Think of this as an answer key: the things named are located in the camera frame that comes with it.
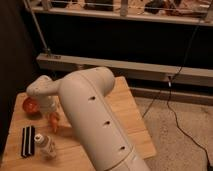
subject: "wall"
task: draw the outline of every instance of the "wall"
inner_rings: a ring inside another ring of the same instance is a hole
[[[0,5],[0,152],[2,152],[19,92],[40,73],[36,51],[23,23],[21,0],[2,0]]]

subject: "orange ball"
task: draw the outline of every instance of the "orange ball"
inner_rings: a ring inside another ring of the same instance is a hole
[[[39,106],[37,101],[35,99],[32,99],[31,97],[27,97],[24,100],[22,108],[29,115],[33,115],[39,112]]]

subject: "dark background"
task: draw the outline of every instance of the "dark background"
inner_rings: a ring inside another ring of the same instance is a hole
[[[21,17],[21,0],[0,5],[0,152],[3,151],[17,93],[40,74],[37,55]]]
[[[37,15],[54,53],[112,60],[181,65],[196,26]],[[213,68],[213,27],[199,27],[186,66]],[[0,152],[3,151],[17,93],[39,75],[43,51],[22,0],[0,5]]]

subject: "screw hole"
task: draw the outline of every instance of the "screw hole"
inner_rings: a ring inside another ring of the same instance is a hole
[[[90,97],[88,100],[95,100],[95,96]]]
[[[123,150],[125,150],[125,146],[122,146],[122,147],[119,149],[119,151],[123,151]]]
[[[110,124],[110,121],[104,122],[104,126],[107,126],[107,125],[109,125],[109,124]]]

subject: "floor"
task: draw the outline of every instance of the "floor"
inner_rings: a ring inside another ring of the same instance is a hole
[[[151,98],[135,97],[140,112]],[[206,148],[213,165],[213,106],[172,101],[180,127]],[[144,121],[155,144],[157,155],[146,159],[152,171],[206,171],[205,152],[177,129],[174,113],[166,100],[156,99]]]

